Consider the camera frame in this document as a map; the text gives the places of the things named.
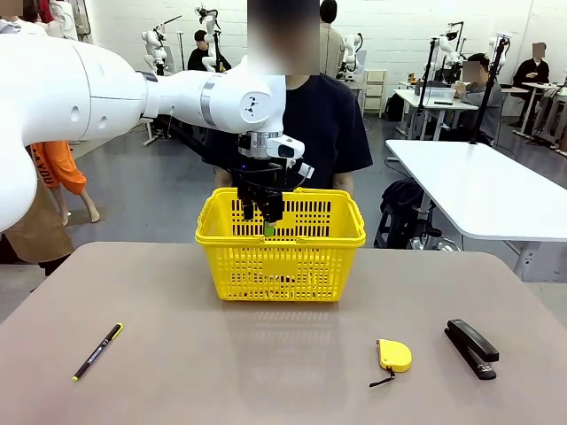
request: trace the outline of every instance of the yellow tape measure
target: yellow tape measure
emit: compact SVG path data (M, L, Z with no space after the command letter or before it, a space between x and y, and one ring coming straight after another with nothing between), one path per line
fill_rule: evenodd
M376 344L380 367L389 371L390 377L380 382L373 382L370 388L393 381L396 376L395 372L406 372L411 366L411 351L405 344L387 339L378 339Z

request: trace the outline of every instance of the stapler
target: stapler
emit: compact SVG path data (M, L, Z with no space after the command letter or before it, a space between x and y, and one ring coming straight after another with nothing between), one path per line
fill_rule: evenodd
M478 379L488 381L496 377L492 363L498 361L500 354L474 328L460 319L455 319L447 322L445 333Z

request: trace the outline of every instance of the table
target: table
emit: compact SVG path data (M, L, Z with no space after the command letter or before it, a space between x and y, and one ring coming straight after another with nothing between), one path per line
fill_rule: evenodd
M445 336L455 318L500 350L495 380L479 381ZM72 382L116 321L122 333ZM388 376L377 338L407 344L413 362L370 389ZM561 423L566 356L565 328L483 253L360 250L339 303L223 303L196 245L95 243L0 325L0 415L10 425L533 425L545 406L545 423Z
M558 120L557 115L560 106L562 110L559 113ZM548 112L545 114L538 113L533 124L532 136L551 143L552 149L556 149L559 147L559 141L563 136L565 127L567 127L567 97L558 93L557 96L545 96L541 99L540 109Z
M404 100L404 112L405 112L405 104L408 104L412 111L412 117L409 124L408 130L408 139L414 139L414 125L416 119L416 108L419 106L420 97L416 95L416 92L413 89L398 89L394 90L394 93L400 96ZM453 104L435 104L438 99L430 98L428 100L427 97L424 99L424 107L426 111L439 111L439 116L437 118L437 126L435 128L435 135L433 136L433 140L439 140L441 134L441 128L443 124L443 120L445 119L445 114L447 111L454 111L454 112L463 112L463 111L477 111L478 107L472 104L465 104L461 102L459 99L453 99ZM458 113L455 115L454 122L458 120ZM405 121L405 116L402 116L402 122ZM423 140L425 136L425 122L423 123L421 139Z
M388 140L386 145L463 235L526 241L514 269L524 279L541 243L567 242L567 190L484 144ZM549 271L551 282L554 270Z
M557 86L555 84L544 84L540 82L525 82L523 85L526 87L531 87L534 90L532 90L532 97L530 98L530 103L528 104L528 111L524 116L524 124L522 124L522 129L514 130L513 133L522 137L527 137L528 135L525 133L525 128L527 127L528 121L530 120L530 113L532 111L533 102L535 101L535 95L537 94L537 91L557 89Z
M414 82L398 81L398 86L404 86L406 88L412 88L412 87L415 87L416 84Z
M520 89L519 87L509 87L506 89L502 89L502 93L504 95L523 95L525 93L528 93L530 90L526 90L526 89Z

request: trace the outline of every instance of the gray floor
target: gray floor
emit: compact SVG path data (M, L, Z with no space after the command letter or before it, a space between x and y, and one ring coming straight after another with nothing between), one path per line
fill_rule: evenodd
M367 246L372 246L377 230L382 193L402 177L383 162L389 154L384 141L401 138L394 128L394 123L368 120L375 165L355 174L355 197L366 222ZM77 159L78 167L89 179L88 191L105 211L105 217L95 225L70 226L68 233L75 246L94 241L193 243L197 217L214 188L212 170L175 140L159 140L144 148L145 136L134 131ZM501 146L510 149L520 163L567 188L567 158L527 144L507 126L502 126ZM402 170L400 165L392 166ZM67 201L71 210L83 208L78 197L67 194ZM460 234L441 213L436 214L434 224L445 236L461 243ZM464 238L464 248L490 252L509 267L517 261L517 255L502 242ZM41 274L23 274L26 273L22 269L0 269L0 321L25 299L33 286L31 282L41 281ZM567 285L565 290L563 285L529 286L567 325Z

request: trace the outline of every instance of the pen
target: pen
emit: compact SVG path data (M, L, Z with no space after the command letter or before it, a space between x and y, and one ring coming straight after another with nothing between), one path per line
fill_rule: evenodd
M103 339L103 342L98 345L98 347L90 354L87 361L85 361L82 366L77 370L77 373L73 376L73 381L79 381L82 374L84 374L87 369L92 365L98 357L98 354L103 352L103 349L110 343L118 334L124 329L124 325L122 323L116 323L113 330Z

